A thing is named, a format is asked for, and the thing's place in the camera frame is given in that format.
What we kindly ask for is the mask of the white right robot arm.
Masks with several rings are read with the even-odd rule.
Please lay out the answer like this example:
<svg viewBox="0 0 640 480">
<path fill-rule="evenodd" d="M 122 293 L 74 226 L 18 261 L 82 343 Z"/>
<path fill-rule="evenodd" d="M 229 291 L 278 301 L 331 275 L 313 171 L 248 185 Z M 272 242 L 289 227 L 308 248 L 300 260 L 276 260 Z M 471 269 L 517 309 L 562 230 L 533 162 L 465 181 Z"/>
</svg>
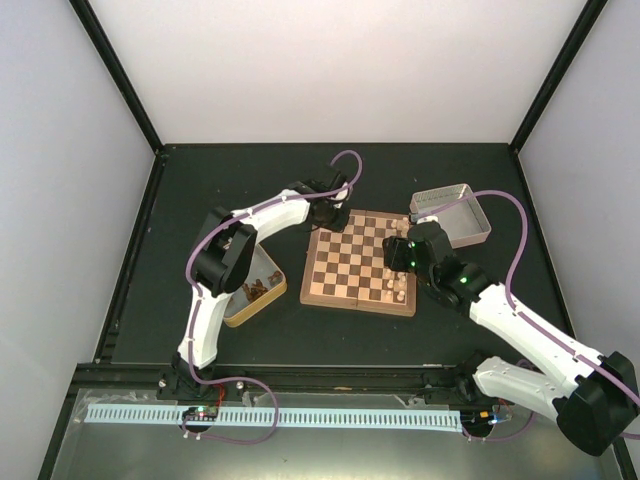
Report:
<svg viewBox="0 0 640 480">
<path fill-rule="evenodd" d="M 435 300 L 467 315 L 534 366 L 487 358 L 455 377 L 461 400 L 476 403 L 487 396 L 519 404 L 554 421 L 591 456 L 602 455 L 638 418 L 638 383 L 627 357 L 604 355 L 551 325 L 480 266 L 461 260 L 438 222 L 384 239 L 383 252 L 386 268 L 414 274 Z"/>
</svg>

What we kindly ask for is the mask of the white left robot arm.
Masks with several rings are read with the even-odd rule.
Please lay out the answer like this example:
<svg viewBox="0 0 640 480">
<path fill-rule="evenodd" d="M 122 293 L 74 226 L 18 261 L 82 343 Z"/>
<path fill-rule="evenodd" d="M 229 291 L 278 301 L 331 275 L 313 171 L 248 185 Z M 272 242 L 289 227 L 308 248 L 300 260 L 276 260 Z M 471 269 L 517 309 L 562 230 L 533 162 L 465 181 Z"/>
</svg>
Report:
<svg viewBox="0 0 640 480">
<path fill-rule="evenodd" d="M 218 355 L 218 337 L 233 294 L 244 285 L 255 247 L 289 227 L 310 223 L 342 231 L 349 218 L 345 206 L 354 184 L 332 168 L 328 184 L 295 182 L 256 205 L 210 212 L 185 267 L 192 291 L 189 320 L 174 356 L 179 386 L 193 399 L 207 397 L 215 376 L 209 369 Z"/>
</svg>

